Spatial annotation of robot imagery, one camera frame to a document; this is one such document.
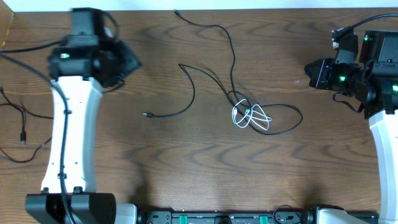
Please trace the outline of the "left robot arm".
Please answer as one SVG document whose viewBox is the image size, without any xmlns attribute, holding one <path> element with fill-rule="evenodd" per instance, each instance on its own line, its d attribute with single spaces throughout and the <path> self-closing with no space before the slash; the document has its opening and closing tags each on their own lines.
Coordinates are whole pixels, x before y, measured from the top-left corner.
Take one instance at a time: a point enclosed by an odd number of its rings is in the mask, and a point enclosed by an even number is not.
<svg viewBox="0 0 398 224">
<path fill-rule="evenodd" d="M 72 33 L 48 57 L 53 95 L 49 164 L 39 194 L 25 209 L 39 223 L 137 223 L 137 207 L 96 190 L 96 118 L 105 88 L 120 88 L 141 63 L 110 32 L 109 13 L 74 8 Z"/>
</svg>

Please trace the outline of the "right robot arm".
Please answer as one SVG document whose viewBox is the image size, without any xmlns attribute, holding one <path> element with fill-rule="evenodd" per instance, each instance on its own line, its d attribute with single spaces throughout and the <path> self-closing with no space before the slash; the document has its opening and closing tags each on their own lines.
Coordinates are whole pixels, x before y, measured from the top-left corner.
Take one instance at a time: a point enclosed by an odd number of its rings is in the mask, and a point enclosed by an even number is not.
<svg viewBox="0 0 398 224">
<path fill-rule="evenodd" d="M 355 97 L 376 145 L 381 186 L 379 223 L 397 223 L 397 33 L 367 30 L 362 46 L 353 29 L 333 30 L 334 58 L 304 68 L 312 88 Z"/>
</svg>

